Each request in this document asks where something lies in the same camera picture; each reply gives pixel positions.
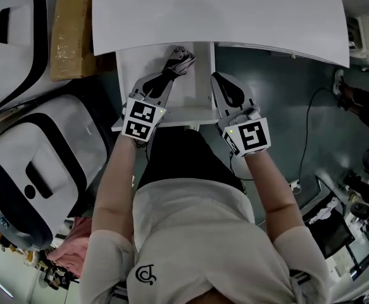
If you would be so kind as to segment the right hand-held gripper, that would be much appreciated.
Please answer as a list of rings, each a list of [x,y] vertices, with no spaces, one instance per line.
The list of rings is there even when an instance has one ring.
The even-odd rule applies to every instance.
[[[268,149],[271,146],[268,122],[260,115],[260,109],[253,106],[252,89],[223,72],[211,74],[211,86],[221,117],[217,125],[234,156],[242,158]],[[248,109],[234,113],[236,108]]]

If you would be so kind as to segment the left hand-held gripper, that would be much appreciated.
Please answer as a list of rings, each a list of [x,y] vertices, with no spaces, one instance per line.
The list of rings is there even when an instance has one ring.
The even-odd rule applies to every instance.
[[[123,106],[122,134],[148,142],[166,113],[173,80],[159,79],[161,73],[137,80]]]

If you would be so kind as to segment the white desk drawer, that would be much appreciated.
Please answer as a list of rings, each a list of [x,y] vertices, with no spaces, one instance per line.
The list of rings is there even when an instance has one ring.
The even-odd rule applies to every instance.
[[[138,79],[161,71],[175,44],[158,44],[116,51],[116,65],[122,103]],[[196,57],[187,73],[177,78],[166,103],[160,127],[215,124],[219,119],[211,74],[215,72],[212,42],[181,43]]]

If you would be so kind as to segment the black cloth item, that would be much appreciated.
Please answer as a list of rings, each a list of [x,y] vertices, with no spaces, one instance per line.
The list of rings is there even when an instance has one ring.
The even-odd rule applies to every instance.
[[[142,86],[145,97],[159,98],[167,85],[179,76],[185,75],[195,60],[196,58],[192,52],[186,50],[183,46],[176,46],[161,73]]]

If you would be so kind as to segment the person's right forearm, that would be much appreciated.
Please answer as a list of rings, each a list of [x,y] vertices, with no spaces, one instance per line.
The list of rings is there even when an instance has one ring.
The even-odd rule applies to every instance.
[[[266,231],[275,241],[286,231],[303,226],[303,218],[288,182],[266,151],[245,157],[266,213]]]

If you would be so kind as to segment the person's left forearm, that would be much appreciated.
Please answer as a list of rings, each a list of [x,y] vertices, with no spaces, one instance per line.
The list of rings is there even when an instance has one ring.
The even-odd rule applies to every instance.
[[[132,177],[136,154],[134,140],[119,135],[97,190],[92,232],[113,231],[132,240]]]

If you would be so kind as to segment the white desk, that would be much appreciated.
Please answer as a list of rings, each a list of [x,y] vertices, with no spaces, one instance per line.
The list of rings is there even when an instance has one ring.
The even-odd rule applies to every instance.
[[[349,66],[341,0],[92,0],[94,53],[222,42]]]

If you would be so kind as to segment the person's black trousers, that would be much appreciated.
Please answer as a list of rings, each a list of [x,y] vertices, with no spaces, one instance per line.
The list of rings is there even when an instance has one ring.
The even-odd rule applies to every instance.
[[[183,127],[156,130],[137,191],[216,199],[244,194],[240,179],[213,153],[201,133]]]

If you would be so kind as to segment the brown cardboard box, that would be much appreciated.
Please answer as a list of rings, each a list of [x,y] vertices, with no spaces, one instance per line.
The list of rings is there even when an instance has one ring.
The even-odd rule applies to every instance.
[[[51,34],[50,76],[53,81],[94,75],[92,0],[56,0]]]

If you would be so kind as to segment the large white and black machine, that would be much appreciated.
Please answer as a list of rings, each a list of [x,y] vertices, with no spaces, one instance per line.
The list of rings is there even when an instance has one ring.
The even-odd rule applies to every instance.
[[[0,0],[0,110],[53,90],[55,0]]]
[[[46,249],[104,167],[108,149],[89,105],[63,95],[0,134],[0,233]]]

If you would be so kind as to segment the white cloth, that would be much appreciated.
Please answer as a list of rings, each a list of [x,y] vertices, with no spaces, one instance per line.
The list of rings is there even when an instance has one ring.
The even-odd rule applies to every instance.
[[[333,197],[327,203],[325,208],[321,208],[314,217],[307,220],[308,224],[314,224],[315,222],[319,220],[327,220],[331,216],[332,210],[336,208],[338,204],[339,204],[339,199],[336,197]]]

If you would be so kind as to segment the person's beige shirt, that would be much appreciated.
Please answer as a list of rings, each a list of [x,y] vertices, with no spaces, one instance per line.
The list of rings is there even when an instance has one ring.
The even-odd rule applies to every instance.
[[[274,241],[238,189],[199,179],[148,184],[134,198],[134,240],[91,234],[81,304],[187,304],[215,289],[234,304],[329,304],[325,259],[305,226]]]

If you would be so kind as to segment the white carved furniture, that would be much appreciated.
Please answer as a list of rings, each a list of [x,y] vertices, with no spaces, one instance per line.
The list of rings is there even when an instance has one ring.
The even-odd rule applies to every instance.
[[[369,0],[342,0],[350,57],[369,64]]]

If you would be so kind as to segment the black chair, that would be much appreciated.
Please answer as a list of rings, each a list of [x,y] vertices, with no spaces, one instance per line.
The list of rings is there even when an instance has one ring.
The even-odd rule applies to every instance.
[[[325,259],[336,254],[341,248],[350,245],[355,240],[342,214],[344,206],[340,199],[338,206],[332,210],[331,216],[327,220],[319,220],[314,224],[308,224],[307,220],[314,217],[321,208],[325,208],[333,197],[337,198],[333,192],[329,193],[320,201],[315,202],[314,207],[303,215],[304,223],[310,230]]]

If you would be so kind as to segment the pink cloth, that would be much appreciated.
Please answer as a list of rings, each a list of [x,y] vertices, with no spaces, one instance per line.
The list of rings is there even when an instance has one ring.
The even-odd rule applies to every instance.
[[[82,275],[91,235],[92,219],[76,217],[70,233],[63,243],[47,255],[47,258],[71,272],[77,278]]]

